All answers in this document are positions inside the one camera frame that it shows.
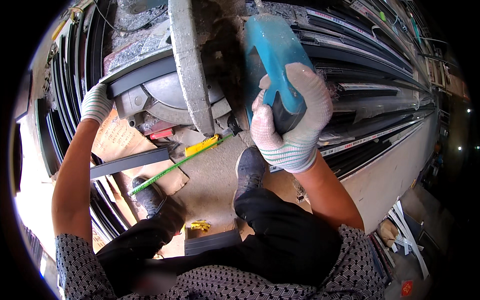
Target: striped glove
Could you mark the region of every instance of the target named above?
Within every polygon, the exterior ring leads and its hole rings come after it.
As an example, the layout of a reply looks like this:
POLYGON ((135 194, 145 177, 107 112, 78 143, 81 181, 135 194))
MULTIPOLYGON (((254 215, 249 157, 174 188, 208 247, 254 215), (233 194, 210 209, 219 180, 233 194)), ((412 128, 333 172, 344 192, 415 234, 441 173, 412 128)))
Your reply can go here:
POLYGON ((85 94, 80 121, 90 118, 102 125, 112 111, 112 107, 113 100, 107 98, 107 85, 97 84, 85 94))
POLYGON ((285 66, 290 83, 300 92, 307 110, 298 125, 283 136, 275 132, 272 108, 263 104, 267 75, 261 79, 262 91, 252 104, 252 139, 265 160, 290 173, 306 171, 315 161, 320 132, 332 117, 332 100, 321 80, 310 68, 295 62, 285 66))

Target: forearm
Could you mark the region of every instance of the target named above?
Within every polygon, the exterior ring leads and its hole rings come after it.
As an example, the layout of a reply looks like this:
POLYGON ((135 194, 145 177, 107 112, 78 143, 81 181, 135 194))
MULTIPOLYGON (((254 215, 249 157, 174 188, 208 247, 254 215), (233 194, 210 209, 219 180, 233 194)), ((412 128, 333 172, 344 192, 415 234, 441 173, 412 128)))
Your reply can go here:
POLYGON ((320 151, 308 170, 293 174, 310 199, 314 215, 325 220, 333 228, 345 224, 364 230, 360 213, 352 198, 328 167, 320 151))
POLYGON ((55 236, 70 233, 90 244, 90 157, 98 127, 98 122, 93 119, 85 119, 78 125, 60 167, 52 197, 55 236))

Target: person's right hand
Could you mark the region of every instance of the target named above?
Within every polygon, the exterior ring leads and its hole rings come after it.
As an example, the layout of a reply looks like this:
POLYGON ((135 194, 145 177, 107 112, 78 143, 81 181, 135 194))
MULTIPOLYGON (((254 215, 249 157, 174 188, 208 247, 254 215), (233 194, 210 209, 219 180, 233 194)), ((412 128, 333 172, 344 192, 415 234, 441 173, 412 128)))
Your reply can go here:
POLYGON ((269 164, 290 173, 300 173, 310 168, 316 159, 318 137, 332 117, 332 100, 325 82, 309 67, 295 62, 285 65, 285 69, 288 80, 305 100, 305 115, 293 130, 283 136, 275 131, 272 108, 263 104, 265 89, 270 86, 266 75, 260 80, 262 91, 252 104, 250 132, 269 164))
POLYGON ((112 111, 113 100, 107 98, 107 85, 96 84, 85 94, 82 102, 82 118, 94 119, 100 126, 112 111))

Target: green tape measure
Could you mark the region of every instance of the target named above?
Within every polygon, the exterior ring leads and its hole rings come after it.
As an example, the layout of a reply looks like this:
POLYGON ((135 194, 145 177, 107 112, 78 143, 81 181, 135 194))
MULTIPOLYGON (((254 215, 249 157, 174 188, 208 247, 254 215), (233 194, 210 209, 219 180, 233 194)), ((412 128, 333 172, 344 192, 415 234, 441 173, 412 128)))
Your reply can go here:
POLYGON ((218 141, 216 141, 215 143, 211 144, 208 148, 205 148, 205 149, 202 149, 200 151, 198 151, 197 153, 195 154, 192 154, 191 156, 189 157, 186 157, 184 158, 183 160, 179 161, 178 163, 176 163, 175 165, 161 171, 160 173, 156 174, 155 176, 153 176, 152 178, 150 178, 149 180, 145 181, 144 183, 142 183, 141 185, 137 186, 136 188, 128 191, 128 195, 129 196, 132 196, 132 195, 135 195, 136 193, 138 193, 139 191, 143 190, 144 188, 146 188, 147 186, 149 186, 150 184, 154 183, 155 181, 157 181, 157 179, 159 179, 160 177, 162 177, 163 175, 167 174, 168 172, 172 171, 173 169, 175 169, 176 167, 180 166, 181 164, 183 164, 184 162, 188 161, 189 159, 195 157, 196 155, 202 153, 203 151, 206 151, 210 148, 212 148, 213 146, 215 146, 216 144, 219 144, 221 142, 223 142, 224 140, 226 140, 227 138, 231 137, 233 134, 229 134, 227 135, 226 137, 224 137, 223 139, 220 139, 218 141))

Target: black pants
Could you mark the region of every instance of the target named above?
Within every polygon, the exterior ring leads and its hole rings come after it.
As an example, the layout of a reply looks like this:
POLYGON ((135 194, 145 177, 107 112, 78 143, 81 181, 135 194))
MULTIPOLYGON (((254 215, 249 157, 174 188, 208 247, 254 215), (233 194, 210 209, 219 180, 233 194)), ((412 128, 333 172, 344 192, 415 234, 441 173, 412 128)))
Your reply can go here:
MULTIPOLYGON (((164 267, 180 275, 218 264, 260 275, 273 283, 321 284, 340 252, 341 240, 335 229, 267 189, 244 193, 234 206, 255 235, 235 246, 164 259, 164 267)), ((141 220, 97 253, 117 297, 131 293, 126 289, 131 263, 152 258, 171 241, 173 233, 161 217, 141 220)))

